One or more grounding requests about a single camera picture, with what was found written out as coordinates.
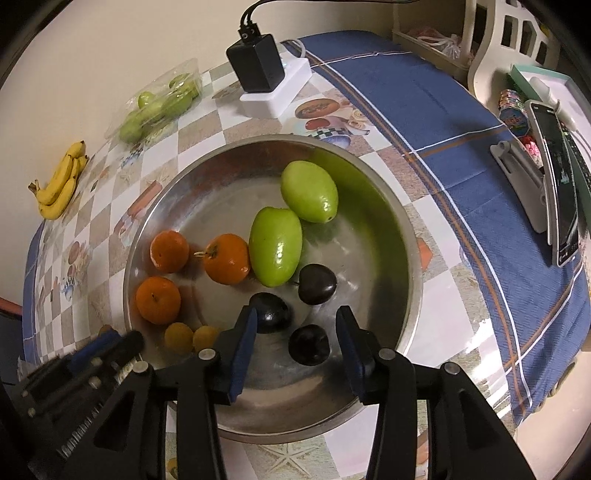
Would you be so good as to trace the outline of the small yellow kumquat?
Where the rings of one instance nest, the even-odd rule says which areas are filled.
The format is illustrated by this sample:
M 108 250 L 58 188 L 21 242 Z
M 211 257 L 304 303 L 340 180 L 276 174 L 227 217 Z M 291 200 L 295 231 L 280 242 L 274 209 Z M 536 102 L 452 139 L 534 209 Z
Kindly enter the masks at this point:
M 187 355 L 192 351 L 193 331 L 181 322 L 171 323 L 164 332 L 165 347 L 176 355 Z

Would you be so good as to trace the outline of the small brownish kumquat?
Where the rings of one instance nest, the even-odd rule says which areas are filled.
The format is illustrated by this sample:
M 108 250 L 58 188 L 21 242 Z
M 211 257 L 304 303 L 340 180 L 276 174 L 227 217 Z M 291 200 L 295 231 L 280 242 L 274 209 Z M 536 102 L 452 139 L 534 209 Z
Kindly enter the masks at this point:
M 194 331 L 192 336 L 192 347 L 195 353 L 204 349 L 212 349 L 221 329 L 204 325 Z

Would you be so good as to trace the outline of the dark plum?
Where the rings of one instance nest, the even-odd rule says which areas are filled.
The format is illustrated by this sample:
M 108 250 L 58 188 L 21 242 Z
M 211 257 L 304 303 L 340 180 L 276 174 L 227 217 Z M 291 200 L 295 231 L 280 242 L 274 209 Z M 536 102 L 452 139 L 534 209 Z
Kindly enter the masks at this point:
M 318 366 L 331 354 L 329 337 L 325 329 L 315 324 L 297 328 L 288 339 L 288 353 L 298 364 Z
M 337 276 L 331 269 L 322 264 L 308 264 L 298 275 L 298 298 L 307 305 L 321 305 L 335 294 L 337 285 Z
M 257 333 L 270 334 L 287 330 L 293 320 L 290 306 L 279 296 L 259 292 L 249 299 L 249 306 L 256 309 Z

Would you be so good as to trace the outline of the orange mandarin with stem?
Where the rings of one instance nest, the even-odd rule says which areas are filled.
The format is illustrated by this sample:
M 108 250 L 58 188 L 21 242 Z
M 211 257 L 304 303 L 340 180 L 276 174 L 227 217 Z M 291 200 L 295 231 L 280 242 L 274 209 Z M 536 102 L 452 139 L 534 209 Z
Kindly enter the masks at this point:
M 218 235 L 207 246 L 193 253 L 206 275 L 222 285 L 238 285 L 249 275 L 249 246 L 238 235 Z

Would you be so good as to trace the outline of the large green mango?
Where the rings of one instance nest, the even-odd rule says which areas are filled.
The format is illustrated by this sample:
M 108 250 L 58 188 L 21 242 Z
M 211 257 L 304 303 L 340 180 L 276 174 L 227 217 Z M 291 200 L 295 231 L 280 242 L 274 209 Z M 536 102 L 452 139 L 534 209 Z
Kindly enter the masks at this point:
M 337 216 L 339 192 L 324 168 L 310 161 L 290 162 L 280 176 L 284 203 L 301 220 L 325 224 Z

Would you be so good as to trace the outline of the clear bag of green fruits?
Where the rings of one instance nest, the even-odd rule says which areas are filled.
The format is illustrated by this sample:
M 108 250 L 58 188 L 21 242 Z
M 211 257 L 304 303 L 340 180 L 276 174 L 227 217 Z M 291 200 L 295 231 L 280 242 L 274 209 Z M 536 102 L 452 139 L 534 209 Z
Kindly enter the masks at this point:
M 186 60 L 133 94 L 113 115 L 104 137 L 135 145 L 200 102 L 197 58 Z

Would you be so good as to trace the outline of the red chair edge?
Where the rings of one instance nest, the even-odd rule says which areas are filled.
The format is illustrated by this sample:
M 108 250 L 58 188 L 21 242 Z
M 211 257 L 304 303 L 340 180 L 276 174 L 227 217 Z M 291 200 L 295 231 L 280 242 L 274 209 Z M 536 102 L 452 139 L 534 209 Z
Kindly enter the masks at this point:
M 18 305 L 4 298 L 0 298 L 0 312 L 3 315 L 21 318 L 23 309 L 21 305 Z

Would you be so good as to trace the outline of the yellow banana bunch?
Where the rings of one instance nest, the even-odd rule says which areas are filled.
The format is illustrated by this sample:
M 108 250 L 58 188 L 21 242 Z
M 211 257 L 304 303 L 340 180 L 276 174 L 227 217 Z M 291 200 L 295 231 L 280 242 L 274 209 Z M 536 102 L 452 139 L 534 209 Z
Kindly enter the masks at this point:
M 63 214 L 88 161 L 85 141 L 75 142 L 68 148 L 45 187 L 38 180 L 27 186 L 35 196 L 39 213 L 45 220 L 56 220 Z

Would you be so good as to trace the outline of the white phone stand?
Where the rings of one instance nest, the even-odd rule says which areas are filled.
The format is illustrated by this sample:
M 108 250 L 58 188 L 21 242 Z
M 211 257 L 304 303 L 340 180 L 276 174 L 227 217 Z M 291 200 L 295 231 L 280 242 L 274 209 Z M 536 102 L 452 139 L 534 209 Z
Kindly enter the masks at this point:
M 533 230 L 548 229 L 544 176 L 519 141 L 500 141 L 490 153 L 513 187 Z

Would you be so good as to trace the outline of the round steel tray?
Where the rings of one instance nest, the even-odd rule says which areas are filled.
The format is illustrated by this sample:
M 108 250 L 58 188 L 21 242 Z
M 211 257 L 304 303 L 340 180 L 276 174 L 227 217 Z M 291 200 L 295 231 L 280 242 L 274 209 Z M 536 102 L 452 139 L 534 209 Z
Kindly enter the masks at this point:
M 225 233 L 248 238 L 260 209 L 283 207 L 280 176 L 297 160 L 324 168 L 339 190 L 334 220 L 303 224 L 301 253 L 301 263 L 331 269 L 337 289 L 320 306 L 301 302 L 294 282 L 276 288 L 276 295 L 290 306 L 294 327 L 314 324 L 325 330 L 329 356 L 317 366 L 304 366 L 290 357 L 287 332 L 259 335 L 242 394 L 216 410 L 219 433 L 235 441 L 300 441 L 360 412 L 335 334 L 335 313 L 342 305 L 352 309 L 360 327 L 400 352 L 410 347 L 418 322 L 419 248 L 407 212 L 387 182 L 338 146 L 294 135 L 259 136 L 201 156 L 147 210 L 129 249 L 122 287 L 125 324 L 144 338 L 142 358 L 158 369 L 180 362 L 165 348 L 163 328 L 144 320 L 135 305 L 138 286 L 156 272 L 149 257 L 153 237 L 176 230 L 194 250 Z

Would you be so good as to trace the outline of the smartphone on stand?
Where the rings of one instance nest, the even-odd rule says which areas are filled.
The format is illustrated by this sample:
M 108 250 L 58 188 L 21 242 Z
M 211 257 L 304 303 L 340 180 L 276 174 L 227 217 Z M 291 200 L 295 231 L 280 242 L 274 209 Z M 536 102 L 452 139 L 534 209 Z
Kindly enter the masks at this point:
M 544 169 L 552 263 L 563 267 L 578 251 L 578 202 L 572 162 L 555 110 L 539 101 L 525 104 Z

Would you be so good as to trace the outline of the colourful candy jar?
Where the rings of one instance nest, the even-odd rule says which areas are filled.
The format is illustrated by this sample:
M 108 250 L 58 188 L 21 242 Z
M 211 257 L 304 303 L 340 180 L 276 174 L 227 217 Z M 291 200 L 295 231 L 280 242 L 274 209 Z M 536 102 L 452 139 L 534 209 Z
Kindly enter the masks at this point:
M 512 89 L 501 91 L 498 101 L 499 118 L 511 133 L 521 142 L 537 167 L 542 167 L 542 157 L 536 140 L 533 137 L 525 104 L 520 94 Z

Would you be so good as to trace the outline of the black power adapter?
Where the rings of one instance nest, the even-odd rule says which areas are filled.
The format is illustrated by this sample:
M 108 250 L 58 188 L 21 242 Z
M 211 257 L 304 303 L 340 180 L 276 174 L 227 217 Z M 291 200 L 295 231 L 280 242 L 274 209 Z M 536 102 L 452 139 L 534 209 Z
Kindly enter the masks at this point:
M 228 61 L 246 93 L 270 93 L 284 79 L 276 41 L 270 34 L 255 40 L 238 40 L 226 49 Z

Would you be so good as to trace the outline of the white power strip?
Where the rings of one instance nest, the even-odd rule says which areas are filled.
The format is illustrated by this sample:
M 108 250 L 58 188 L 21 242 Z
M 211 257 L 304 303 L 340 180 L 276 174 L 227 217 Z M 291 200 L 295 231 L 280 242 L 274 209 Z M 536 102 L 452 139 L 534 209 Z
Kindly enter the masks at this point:
M 280 54 L 284 78 L 270 93 L 243 93 L 239 105 L 245 116 L 256 119 L 279 118 L 311 79 L 307 58 L 284 52 Z

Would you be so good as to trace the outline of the white plastic chair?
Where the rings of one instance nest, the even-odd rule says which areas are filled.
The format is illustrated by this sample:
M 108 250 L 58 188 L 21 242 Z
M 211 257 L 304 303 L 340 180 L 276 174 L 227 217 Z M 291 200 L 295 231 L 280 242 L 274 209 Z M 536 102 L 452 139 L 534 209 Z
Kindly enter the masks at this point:
M 550 30 L 521 1 L 468 1 L 465 40 L 474 38 L 476 19 L 485 15 L 484 33 L 468 70 L 467 85 L 474 97 L 492 109 L 515 65 L 549 70 L 558 66 L 561 46 Z

